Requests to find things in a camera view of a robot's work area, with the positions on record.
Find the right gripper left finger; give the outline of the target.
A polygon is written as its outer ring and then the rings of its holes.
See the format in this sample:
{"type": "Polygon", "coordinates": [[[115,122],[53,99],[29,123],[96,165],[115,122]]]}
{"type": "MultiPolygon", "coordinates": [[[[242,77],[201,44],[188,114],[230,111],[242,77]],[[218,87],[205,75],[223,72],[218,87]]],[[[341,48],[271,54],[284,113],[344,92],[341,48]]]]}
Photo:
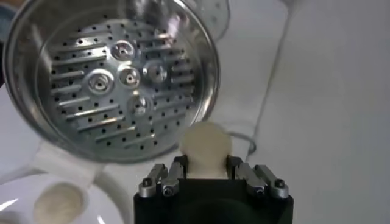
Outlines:
{"type": "Polygon", "coordinates": [[[174,196],[179,192],[179,180],[186,179],[187,166],[186,155],[176,156],[169,169],[164,164],[155,164],[138,185],[138,195],[141,198],[151,198],[158,193],[164,197],[174,196]]]}

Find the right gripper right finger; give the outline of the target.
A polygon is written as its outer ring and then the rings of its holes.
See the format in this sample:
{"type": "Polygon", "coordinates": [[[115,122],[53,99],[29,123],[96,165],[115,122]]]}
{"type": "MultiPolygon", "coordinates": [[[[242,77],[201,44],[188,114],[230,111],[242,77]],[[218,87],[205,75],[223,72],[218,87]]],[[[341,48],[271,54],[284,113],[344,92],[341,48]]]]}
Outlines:
{"type": "Polygon", "coordinates": [[[234,180],[244,180],[250,195],[287,199],[289,187],[285,180],[278,178],[266,165],[251,167],[240,157],[227,157],[227,176],[234,180]]]}

